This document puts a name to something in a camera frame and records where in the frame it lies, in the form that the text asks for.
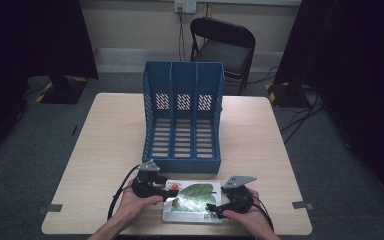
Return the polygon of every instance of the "gray carpet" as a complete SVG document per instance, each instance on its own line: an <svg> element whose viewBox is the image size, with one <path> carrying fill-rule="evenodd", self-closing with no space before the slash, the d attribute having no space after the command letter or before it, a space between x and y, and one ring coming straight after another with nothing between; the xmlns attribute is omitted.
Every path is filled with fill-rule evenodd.
<svg viewBox="0 0 384 240"><path fill-rule="evenodd" d="M254 73L250 81L264 75ZM87 238L44 235L44 215L37 214L37 209L52 201L95 95L141 93L141 80L137 73L102 73L100 81L87 84L77 105L37 104L40 92L26 97L23 117L0 143L0 239ZM40 89L46 81L47 77L29 79L27 92ZM226 86L226 95L236 92L237 86ZM306 93L315 100L315 90ZM242 95L267 97L264 82L248 85ZM301 110L274 108L279 128L304 116L306 112L295 112ZM285 140L296 126L283 132ZM341 132L322 109L287 142L303 198L315 209L309 211L313 226L309 236L282 239L384 239L384 189L364 162L347 149Z"/></svg>

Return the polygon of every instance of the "wrist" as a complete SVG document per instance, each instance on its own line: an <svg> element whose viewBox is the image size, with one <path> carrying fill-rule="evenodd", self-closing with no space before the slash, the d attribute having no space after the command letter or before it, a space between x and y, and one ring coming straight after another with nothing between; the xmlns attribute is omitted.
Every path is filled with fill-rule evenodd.
<svg viewBox="0 0 384 240"><path fill-rule="evenodd" d="M278 237L275 233L259 234L258 236L255 236L255 240L280 240L280 237Z"/></svg>
<svg viewBox="0 0 384 240"><path fill-rule="evenodd" d="M129 227L129 220L124 214L114 214L88 240L115 239L118 234Z"/></svg>
<svg viewBox="0 0 384 240"><path fill-rule="evenodd" d="M132 218L130 214L125 211L117 211L110 220L113 220L114 227L121 232L130 226Z"/></svg>

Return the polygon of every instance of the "chair leg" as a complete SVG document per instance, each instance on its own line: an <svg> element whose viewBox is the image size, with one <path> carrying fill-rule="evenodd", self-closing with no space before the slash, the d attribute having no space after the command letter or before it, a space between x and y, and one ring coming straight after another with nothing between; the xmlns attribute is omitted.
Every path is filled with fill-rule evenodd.
<svg viewBox="0 0 384 240"><path fill-rule="evenodd" d="M246 85L245 78L242 78L241 85L239 86L238 96L241 95L242 89L245 88L245 85Z"/></svg>
<svg viewBox="0 0 384 240"><path fill-rule="evenodd" d="M247 82L248 82L248 76L249 76L249 72L246 72L246 73L242 76L242 81L241 81L241 86L239 87L238 96L241 95L242 89L245 89L245 88L246 88L246 84L247 84Z"/></svg>

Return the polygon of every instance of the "human arm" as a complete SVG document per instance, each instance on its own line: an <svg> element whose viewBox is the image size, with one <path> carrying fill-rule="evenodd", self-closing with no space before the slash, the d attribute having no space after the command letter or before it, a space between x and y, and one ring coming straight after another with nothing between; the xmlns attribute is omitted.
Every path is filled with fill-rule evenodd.
<svg viewBox="0 0 384 240"><path fill-rule="evenodd" d="M117 212L88 239L114 239L120 232L126 230L131 225L132 221L146 206L155 205L162 201L163 198L161 196L139 198L133 193L132 188L126 188L123 191Z"/></svg>
<svg viewBox="0 0 384 240"><path fill-rule="evenodd" d="M259 194L248 188L249 192L254 197L254 204L260 206ZM235 220L242 224L253 236L260 240L279 240L280 238L271 229L266 217L263 213L252 206L248 213L240 214L231 210L225 210L223 215L229 219Z"/></svg>

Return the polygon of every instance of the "electrical outlet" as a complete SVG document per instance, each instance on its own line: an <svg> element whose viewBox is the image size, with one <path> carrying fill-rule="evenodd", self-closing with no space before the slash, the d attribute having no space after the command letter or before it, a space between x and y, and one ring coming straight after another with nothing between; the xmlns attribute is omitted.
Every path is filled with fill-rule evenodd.
<svg viewBox="0 0 384 240"><path fill-rule="evenodd" d="M196 13L196 2L195 1L186 1L185 10L186 13Z"/></svg>
<svg viewBox="0 0 384 240"><path fill-rule="evenodd" d="M186 2L185 1L174 1L174 12L185 12Z"/></svg>

